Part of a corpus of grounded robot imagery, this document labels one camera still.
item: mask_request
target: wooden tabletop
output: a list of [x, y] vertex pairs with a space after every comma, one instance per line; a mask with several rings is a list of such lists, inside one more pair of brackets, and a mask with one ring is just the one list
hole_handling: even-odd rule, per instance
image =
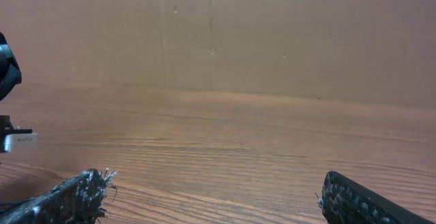
[[0, 155], [0, 201], [118, 171], [102, 223], [326, 223], [338, 171], [436, 221], [436, 110], [325, 99], [21, 84], [1, 102], [37, 151]]

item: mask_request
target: brown wall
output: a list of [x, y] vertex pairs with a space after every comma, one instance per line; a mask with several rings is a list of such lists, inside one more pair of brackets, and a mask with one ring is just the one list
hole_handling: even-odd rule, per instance
[[436, 106], [436, 0], [0, 0], [24, 81]]

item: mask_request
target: wooden table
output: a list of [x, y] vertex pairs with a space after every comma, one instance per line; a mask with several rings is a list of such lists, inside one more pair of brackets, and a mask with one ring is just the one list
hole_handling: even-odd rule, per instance
[[1, 112], [40, 139], [0, 155], [1, 201], [109, 167], [102, 223], [326, 223], [315, 192], [336, 170], [436, 221], [435, 109], [33, 83]]

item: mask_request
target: silver metal part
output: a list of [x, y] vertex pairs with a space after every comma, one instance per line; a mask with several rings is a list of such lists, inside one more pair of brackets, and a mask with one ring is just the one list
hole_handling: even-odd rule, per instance
[[25, 150], [36, 150], [37, 143], [37, 133], [10, 134], [5, 136], [3, 152], [10, 153], [19, 148], [23, 148]]

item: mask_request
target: black textured object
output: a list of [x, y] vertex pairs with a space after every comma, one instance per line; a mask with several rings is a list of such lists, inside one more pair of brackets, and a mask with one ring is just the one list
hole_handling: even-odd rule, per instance
[[21, 83], [21, 71], [5, 36], [0, 33], [0, 101]]
[[318, 199], [318, 204], [330, 224], [432, 223], [338, 172], [327, 173], [322, 187], [322, 197]]
[[0, 212], [0, 223], [95, 223], [98, 217], [104, 217], [101, 204], [106, 188], [112, 187], [112, 177], [116, 174], [105, 177], [102, 173], [95, 169], [83, 171], [44, 195], [9, 204]]

